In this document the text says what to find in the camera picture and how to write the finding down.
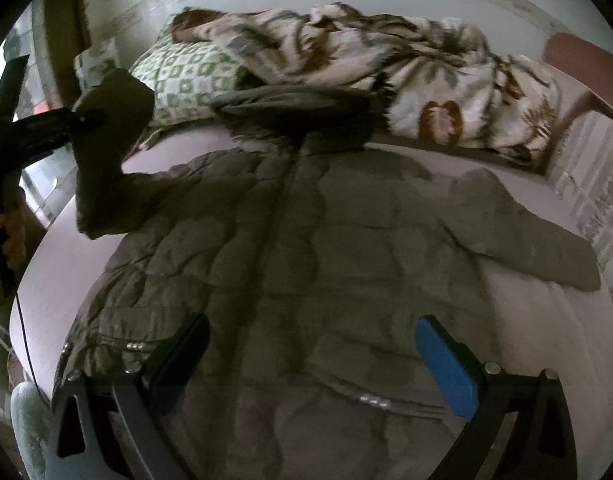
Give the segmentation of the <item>leaf print fleece blanket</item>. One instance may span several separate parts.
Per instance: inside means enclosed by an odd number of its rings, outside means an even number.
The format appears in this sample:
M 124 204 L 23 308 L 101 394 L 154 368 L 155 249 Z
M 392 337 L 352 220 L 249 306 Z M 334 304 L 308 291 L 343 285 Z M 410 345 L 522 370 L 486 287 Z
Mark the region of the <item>leaf print fleece blanket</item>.
M 483 150 L 533 170 L 557 121 L 559 88 L 540 63 L 491 51 L 457 18 L 365 15 L 346 3 L 256 13 L 185 10 L 176 42 L 209 41 L 266 84 L 383 90 L 394 136 Z

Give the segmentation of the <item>olive quilted puffer jacket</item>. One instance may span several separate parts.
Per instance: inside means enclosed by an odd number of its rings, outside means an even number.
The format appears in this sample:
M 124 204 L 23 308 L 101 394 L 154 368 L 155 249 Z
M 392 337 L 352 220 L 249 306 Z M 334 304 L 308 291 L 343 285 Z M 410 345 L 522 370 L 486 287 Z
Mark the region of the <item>olive quilted puffer jacket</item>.
M 55 373 L 103 378 L 190 333 L 157 384 L 199 479 L 425 479 L 459 424 L 415 348 L 435 316 L 488 360 L 497 321 L 596 292 L 590 244 L 486 169 L 459 177 L 372 150 L 377 91 L 294 87 L 216 102 L 237 148 L 159 174 L 122 162 L 154 92 L 124 70 L 75 104 L 76 225 L 121 236 Z

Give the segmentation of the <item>window with glass panes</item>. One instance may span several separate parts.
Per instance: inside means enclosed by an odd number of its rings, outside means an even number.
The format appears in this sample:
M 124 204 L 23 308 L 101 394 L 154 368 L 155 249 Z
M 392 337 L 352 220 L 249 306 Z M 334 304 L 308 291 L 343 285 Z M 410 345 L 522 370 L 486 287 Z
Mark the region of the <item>window with glass panes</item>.
M 46 113 L 61 106 L 43 32 L 44 18 L 38 4 L 32 2 L 0 44 L 0 80 L 8 61 L 23 55 L 29 58 L 15 111 L 17 119 Z M 75 161 L 71 148 L 65 146 L 34 162 L 23 170 L 20 184 L 35 217 L 43 226 L 53 224 L 74 195 Z

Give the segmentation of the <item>striped grey white cushion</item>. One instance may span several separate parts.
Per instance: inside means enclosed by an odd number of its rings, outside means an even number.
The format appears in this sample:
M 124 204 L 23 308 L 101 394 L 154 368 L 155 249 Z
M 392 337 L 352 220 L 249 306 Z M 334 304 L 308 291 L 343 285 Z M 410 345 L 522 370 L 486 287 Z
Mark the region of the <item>striped grey white cushion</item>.
M 549 182 L 613 285 L 613 120 L 599 113 L 576 119 L 556 150 Z

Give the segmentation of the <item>reddish brown headboard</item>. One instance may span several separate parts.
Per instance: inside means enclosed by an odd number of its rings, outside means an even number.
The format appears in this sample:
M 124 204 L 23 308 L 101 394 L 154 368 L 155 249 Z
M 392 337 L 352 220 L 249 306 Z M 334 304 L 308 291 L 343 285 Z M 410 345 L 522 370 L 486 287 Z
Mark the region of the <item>reddish brown headboard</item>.
M 613 121 L 613 54 L 568 32 L 557 32 L 547 40 L 542 60 L 583 87 L 565 107 L 566 114 L 558 125 L 560 133 L 590 112 Z

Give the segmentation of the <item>green white patterned pillow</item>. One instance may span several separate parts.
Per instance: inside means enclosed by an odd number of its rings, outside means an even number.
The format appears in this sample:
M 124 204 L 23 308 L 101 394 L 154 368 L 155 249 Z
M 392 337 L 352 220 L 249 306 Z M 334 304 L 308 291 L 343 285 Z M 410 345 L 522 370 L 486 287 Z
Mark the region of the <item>green white patterned pillow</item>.
M 212 42 L 174 40 L 176 32 L 221 15 L 218 11 L 186 8 L 170 16 L 156 42 L 130 67 L 130 74 L 154 92 L 152 128 L 212 118 L 210 102 L 235 90 L 244 77 L 244 67 Z

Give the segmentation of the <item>green printed plastic bag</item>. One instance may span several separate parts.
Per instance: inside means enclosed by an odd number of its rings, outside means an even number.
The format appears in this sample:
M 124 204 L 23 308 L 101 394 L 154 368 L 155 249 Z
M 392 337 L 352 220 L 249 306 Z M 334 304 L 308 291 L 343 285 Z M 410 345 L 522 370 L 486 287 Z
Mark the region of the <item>green printed plastic bag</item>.
M 75 76 L 83 93 L 89 92 L 119 67 L 119 54 L 113 37 L 93 44 L 73 60 Z

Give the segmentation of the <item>beige striped cloth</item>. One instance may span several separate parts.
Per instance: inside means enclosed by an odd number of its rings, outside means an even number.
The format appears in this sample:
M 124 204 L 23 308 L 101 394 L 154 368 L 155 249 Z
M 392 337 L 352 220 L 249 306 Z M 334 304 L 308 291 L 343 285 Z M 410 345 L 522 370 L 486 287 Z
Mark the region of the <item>beige striped cloth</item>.
M 151 150 L 154 146 L 160 143 L 171 133 L 171 127 L 162 127 L 157 129 L 145 130 L 137 139 L 133 152 L 146 152 Z

